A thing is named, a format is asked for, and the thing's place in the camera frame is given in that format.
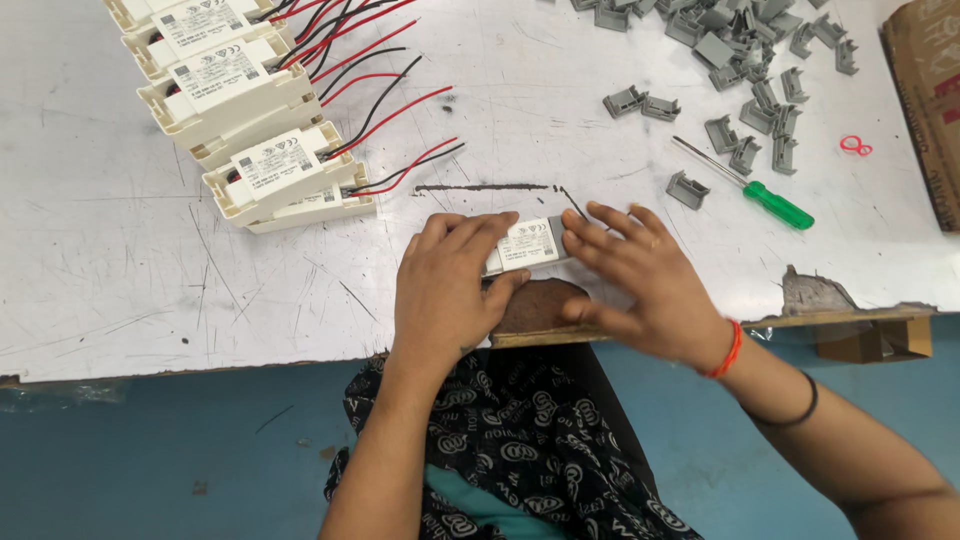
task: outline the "green screwdriver handle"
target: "green screwdriver handle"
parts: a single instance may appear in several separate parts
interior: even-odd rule
[[[750,182],[743,188],[743,194],[748,199],[756,199],[770,213],[785,221],[788,225],[801,231],[813,227],[813,216],[798,209],[783,197],[767,191],[767,186],[760,182]]]

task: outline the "person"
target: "person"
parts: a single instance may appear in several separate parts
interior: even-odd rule
[[[587,208],[609,229],[567,210],[564,247],[636,303],[577,298],[567,319],[716,379],[858,537],[960,538],[960,498],[934,466],[722,317],[651,210]],[[603,403],[609,383],[591,392],[572,373],[589,362],[474,352],[530,279],[516,270],[483,290],[479,278],[517,218],[437,214],[411,239],[394,347],[347,390],[359,438],[331,467],[321,540],[700,538],[660,502],[622,409]]]

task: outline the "screwdriver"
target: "screwdriver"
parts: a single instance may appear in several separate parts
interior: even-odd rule
[[[735,180],[743,184],[743,194],[748,199],[754,199],[760,202],[763,207],[770,213],[774,214],[778,218],[786,222],[787,225],[793,227],[794,229],[799,229],[800,231],[806,231],[810,227],[813,227],[813,216],[806,213],[805,211],[798,209],[790,201],[787,201],[779,195],[774,195],[770,191],[767,191],[767,186],[761,184],[760,182],[750,182],[743,180],[742,178],[733,174],[733,172],[727,167],[716,162],[713,158],[704,154],[700,150],[697,150],[690,143],[674,135],[673,138],[677,139],[683,146],[689,148],[699,155],[701,158],[713,163],[720,168],[723,172],[732,176]]]

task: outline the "black bangle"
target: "black bangle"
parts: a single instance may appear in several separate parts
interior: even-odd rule
[[[800,373],[803,373],[804,377],[806,377],[806,379],[810,381],[810,389],[813,390],[813,399],[810,400],[810,407],[806,410],[803,416],[801,416],[796,420],[790,420],[787,422],[768,422],[766,420],[763,420],[762,418],[756,417],[752,412],[750,412],[745,408],[743,409],[743,411],[747,413],[747,416],[749,416],[751,420],[760,424],[761,426],[766,426],[768,428],[790,428],[792,426],[797,426],[798,424],[802,424],[803,422],[806,422],[806,420],[813,415],[813,411],[817,409],[817,403],[820,401],[820,393],[817,391],[817,381],[814,380],[810,375],[808,375],[806,371],[801,371]]]

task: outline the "black and white patterned fabric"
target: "black and white patterned fabric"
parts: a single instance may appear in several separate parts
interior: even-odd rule
[[[347,387],[344,406],[359,434],[373,407],[384,360]],[[348,463],[333,461],[329,501]],[[701,538],[632,473],[586,390],[548,358],[495,362],[471,355],[447,376],[430,413],[426,463],[589,540]],[[423,488],[420,538],[503,538]]]

